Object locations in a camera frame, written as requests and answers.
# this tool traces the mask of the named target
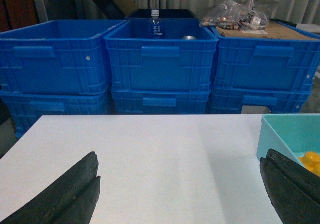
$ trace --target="floor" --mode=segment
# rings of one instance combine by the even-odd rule
[[[313,81],[312,94],[304,104],[301,113],[320,113],[320,78],[315,77]],[[17,142],[12,120],[7,120],[0,126],[0,159]]]

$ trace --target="white table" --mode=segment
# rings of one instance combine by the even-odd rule
[[[43,116],[0,160],[0,221],[95,151],[92,224],[281,224],[261,115]]]

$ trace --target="crate handle slot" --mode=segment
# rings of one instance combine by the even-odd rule
[[[35,111],[65,113],[66,107],[62,102],[46,102],[46,101],[31,101],[30,107]]]
[[[278,98],[276,97],[245,95],[242,99],[242,104],[268,107],[277,105],[277,101]]]
[[[177,100],[175,98],[143,98],[142,102],[144,107],[177,107]]]
[[[17,58],[56,58],[51,46],[16,46],[13,50]]]
[[[143,57],[179,58],[180,49],[177,46],[143,46],[141,54]]]
[[[292,58],[295,49],[293,47],[281,46],[256,46],[254,49],[254,56],[259,57],[276,57],[276,58]]]

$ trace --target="wooden panel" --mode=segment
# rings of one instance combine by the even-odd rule
[[[10,30],[4,0],[0,0],[0,33]]]
[[[24,28],[38,23],[34,0],[4,0],[12,29]]]

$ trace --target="plastic water bottle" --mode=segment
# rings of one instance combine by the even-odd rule
[[[164,23],[159,18],[159,10],[151,11],[152,18],[149,20],[149,35],[151,39],[164,39]]]

